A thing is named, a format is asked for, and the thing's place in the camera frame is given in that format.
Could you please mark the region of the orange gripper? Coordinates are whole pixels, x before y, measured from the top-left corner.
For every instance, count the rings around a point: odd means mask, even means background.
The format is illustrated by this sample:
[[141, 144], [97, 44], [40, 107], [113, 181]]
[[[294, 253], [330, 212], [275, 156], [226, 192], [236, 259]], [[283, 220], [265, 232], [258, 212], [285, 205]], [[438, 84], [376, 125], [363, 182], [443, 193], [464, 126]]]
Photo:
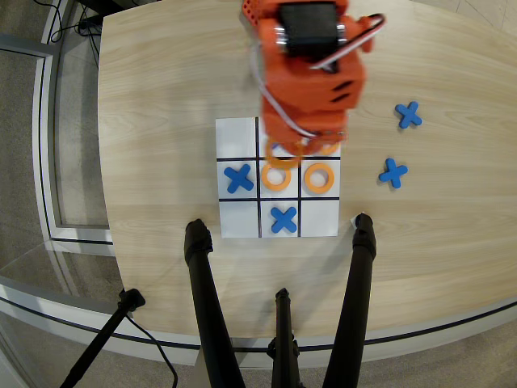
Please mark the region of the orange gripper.
[[[337, 62], [337, 71], [312, 70], [307, 61], [288, 57], [276, 48], [261, 49], [267, 91], [292, 121], [311, 133], [338, 133], [346, 124], [346, 111], [359, 102], [366, 73], [356, 49]], [[297, 142], [297, 154], [310, 156], [323, 147], [319, 137]], [[285, 145], [265, 137], [265, 152], [291, 153]]]

